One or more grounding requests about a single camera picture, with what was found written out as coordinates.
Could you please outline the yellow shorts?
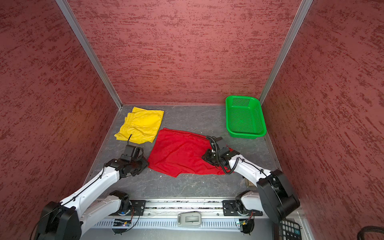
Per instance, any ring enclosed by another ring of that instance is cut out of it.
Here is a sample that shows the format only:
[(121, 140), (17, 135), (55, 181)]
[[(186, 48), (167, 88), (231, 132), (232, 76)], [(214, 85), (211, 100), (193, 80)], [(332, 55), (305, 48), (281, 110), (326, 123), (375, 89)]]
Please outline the yellow shorts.
[(125, 117), (124, 124), (114, 136), (119, 141), (134, 144), (152, 143), (160, 129), (164, 111), (134, 107)]

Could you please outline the red shorts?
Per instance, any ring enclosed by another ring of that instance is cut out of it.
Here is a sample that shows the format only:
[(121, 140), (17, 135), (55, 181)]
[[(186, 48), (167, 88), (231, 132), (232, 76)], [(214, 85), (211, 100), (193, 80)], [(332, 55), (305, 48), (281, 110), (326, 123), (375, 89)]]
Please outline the red shorts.
[(230, 166), (216, 168), (202, 160), (208, 149), (212, 149), (210, 136), (164, 128), (159, 131), (149, 156), (149, 168), (174, 178), (181, 174), (229, 175), (234, 172)]

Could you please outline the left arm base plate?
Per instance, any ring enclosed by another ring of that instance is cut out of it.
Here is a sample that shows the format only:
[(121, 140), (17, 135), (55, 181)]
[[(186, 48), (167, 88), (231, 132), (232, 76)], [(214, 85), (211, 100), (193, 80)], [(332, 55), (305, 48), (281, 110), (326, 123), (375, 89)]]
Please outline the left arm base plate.
[(122, 209), (118, 211), (119, 216), (143, 216), (146, 208), (146, 200), (129, 200), (122, 202)]

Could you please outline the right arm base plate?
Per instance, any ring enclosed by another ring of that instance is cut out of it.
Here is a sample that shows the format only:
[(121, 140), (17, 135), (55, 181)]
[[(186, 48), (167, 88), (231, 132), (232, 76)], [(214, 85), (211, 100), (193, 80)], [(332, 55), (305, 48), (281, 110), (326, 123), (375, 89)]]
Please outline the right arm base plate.
[(263, 216), (263, 212), (256, 210), (247, 210), (240, 200), (223, 200), (224, 216)]

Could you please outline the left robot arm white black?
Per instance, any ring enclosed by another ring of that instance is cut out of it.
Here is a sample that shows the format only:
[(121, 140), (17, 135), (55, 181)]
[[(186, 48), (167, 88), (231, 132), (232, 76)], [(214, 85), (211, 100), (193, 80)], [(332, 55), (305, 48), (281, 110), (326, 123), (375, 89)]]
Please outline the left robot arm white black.
[(144, 157), (138, 159), (113, 159), (102, 170), (63, 200), (48, 203), (34, 227), (31, 240), (79, 240), (84, 233), (111, 214), (142, 216), (144, 208), (130, 201), (127, 193), (111, 192), (104, 200), (94, 201), (117, 181), (140, 174), (149, 165)]

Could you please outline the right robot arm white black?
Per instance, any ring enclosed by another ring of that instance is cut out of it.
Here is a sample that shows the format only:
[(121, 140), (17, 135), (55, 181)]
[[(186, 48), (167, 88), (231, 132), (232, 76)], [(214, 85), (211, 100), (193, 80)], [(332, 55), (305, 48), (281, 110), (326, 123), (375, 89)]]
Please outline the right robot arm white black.
[(301, 205), (292, 184), (280, 170), (264, 169), (237, 151), (207, 150), (202, 159), (223, 170), (226, 175), (240, 174), (256, 186), (256, 192), (244, 191), (236, 197), (234, 210), (239, 215), (264, 213), (274, 223), (278, 223)]

